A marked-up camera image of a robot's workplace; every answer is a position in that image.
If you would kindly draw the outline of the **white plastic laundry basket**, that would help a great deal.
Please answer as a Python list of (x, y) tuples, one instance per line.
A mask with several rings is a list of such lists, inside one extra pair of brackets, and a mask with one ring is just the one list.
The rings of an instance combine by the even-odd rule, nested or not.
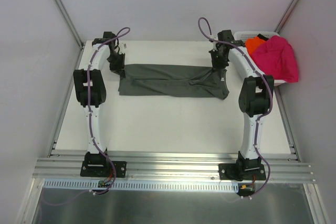
[(235, 40), (245, 44), (243, 52), (255, 68), (266, 75), (272, 75), (275, 85), (287, 82), (286, 70), (282, 65), (282, 51), (287, 41), (278, 33), (270, 31), (237, 31)]

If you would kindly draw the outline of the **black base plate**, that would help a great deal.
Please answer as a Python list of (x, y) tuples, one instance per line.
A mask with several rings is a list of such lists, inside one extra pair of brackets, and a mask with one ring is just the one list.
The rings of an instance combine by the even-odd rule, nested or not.
[[(113, 161), (116, 178), (125, 178), (127, 170), (127, 162), (125, 161)], [(112, 175), (114, 177), (114, 171), (109, 162), (104, 164), (85, 164), (83, 162), (82, 168), (80, 171), (81, 177), (109, 177)]]
[(263, 164), (256, 169), (243, 170), (239, 168), (236, 163), (221, 163), (218, 165), (218, 173), (220, 180), (235, 180), (238, 182), (242, 182), (243, 180), (266, 180), (266, 172)]

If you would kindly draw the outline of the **orange t shirt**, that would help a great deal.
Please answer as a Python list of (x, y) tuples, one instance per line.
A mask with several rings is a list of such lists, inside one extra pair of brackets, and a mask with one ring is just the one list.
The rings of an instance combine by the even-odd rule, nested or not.
[(264, 44), (266, 41), (259, 38), (258, 36), (254, 38), (248, 38), (245, 42), (248, 53), (251, 55), (259, 46)]

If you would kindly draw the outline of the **left aluminium corner post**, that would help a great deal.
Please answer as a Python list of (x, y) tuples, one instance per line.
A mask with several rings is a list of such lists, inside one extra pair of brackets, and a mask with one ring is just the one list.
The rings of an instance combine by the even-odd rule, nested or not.
[(79, 36), (79, 33), (77, 32), (74, 23), (72, 22), (65, 5), (63, 4), (62, 0), (53, 0), (57, 9), (59, 10), (66, 26), (68, 27), (73, 39), (75, 40), (76, 44), (79, 46), (79, 48), (82, 48), (84, 45), (84, 42)]

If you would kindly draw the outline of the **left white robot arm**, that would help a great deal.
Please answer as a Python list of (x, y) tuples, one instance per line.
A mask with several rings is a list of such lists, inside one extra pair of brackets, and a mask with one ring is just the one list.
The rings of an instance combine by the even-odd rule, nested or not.
[(107, 141), (101, 126), (107, 98), (102, 68), (107, 62), (112, 64), (113, 70), (123, 70), (125, 54), (120, 52), (120, 37), (120, 31), (117, 34), (105, 31), (102, 38), (94, 39), (89, 61), (81, 69), (73, 72), (76, 99), (84, 110), (88, 128), (88, 148), (82, 169), (85, 172), (93, 170), (99, 176), (106, 175), (110, 170)]

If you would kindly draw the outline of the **pink t shirt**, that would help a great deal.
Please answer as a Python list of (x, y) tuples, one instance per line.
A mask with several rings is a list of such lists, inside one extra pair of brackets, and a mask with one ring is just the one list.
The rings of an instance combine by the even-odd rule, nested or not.
[(274, 35), (259, 46), (251, 55), (257, 67), (275, 80), (287, 83), (299, 81), (299, 69), (295, 53), (288, 41)]

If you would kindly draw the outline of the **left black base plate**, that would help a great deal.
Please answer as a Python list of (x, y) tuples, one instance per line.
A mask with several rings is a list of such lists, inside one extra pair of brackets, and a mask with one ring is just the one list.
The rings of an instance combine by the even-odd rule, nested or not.
[[(125, 178), (127, 170), (127, 162), (125, 161), (113, 161), (116, 178)], [(80, 171), (81, 177), (109, 177), (112, 175), (114, 177), (114, 171), (109, 162), (104, 164), (85, 164), (83, 162), (82, 168)]]

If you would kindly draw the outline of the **grey t shirt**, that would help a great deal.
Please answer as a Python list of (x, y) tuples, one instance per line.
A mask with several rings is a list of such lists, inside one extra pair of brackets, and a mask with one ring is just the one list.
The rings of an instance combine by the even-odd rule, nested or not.
[(211, 67), (131, 64), (120, 77), (119, 95), (218, 98), (229, 95), (226, 70)]

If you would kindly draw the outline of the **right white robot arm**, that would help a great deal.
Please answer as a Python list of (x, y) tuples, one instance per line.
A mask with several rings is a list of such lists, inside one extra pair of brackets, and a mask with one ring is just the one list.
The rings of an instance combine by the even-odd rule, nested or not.
[(223, 30), (211, 39), (214, 70), (224, 70), (232, 63), (243, 79), (238, 97), (244, 116), (243, 142), (234, 163), (219, 164), (221, 180), (266, 180), (261, 163), (260, 140), (265, 117), (273, 106), (274, 78), (264, 74), (253, 62), (245, 44), (235, 40), (231, 30)]

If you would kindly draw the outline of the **aluminium mounting rail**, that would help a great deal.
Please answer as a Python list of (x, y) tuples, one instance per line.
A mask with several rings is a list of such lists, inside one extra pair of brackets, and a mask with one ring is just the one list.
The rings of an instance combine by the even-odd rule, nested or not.
[[(78, 178), (84, 159), (83, 151), (53, 150), (38, 158), (33, 177)], [(237, 154), (109, 152), (112, 160), (127, 163), (126, 178), (134, 180), (170, 180), (209, 182), (219, 180), (219, 164), (233, 163)], [(309, 163), (300, 162), (295, 154), (265, 156), (271, 166), (271, 183), (315, 184), (317, 178)]]

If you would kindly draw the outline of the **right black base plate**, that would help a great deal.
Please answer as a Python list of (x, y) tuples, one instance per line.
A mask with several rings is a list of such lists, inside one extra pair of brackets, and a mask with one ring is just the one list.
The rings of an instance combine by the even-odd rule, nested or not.
[(239, 168), (236, 163), (221, 163), (218, 165), (218, 173), (220, 180), (235, 180), (238, 182), (242, 182), (243, 180), (266, 180), (266, 172), (263, 164), (256, 169), (243, 170)]

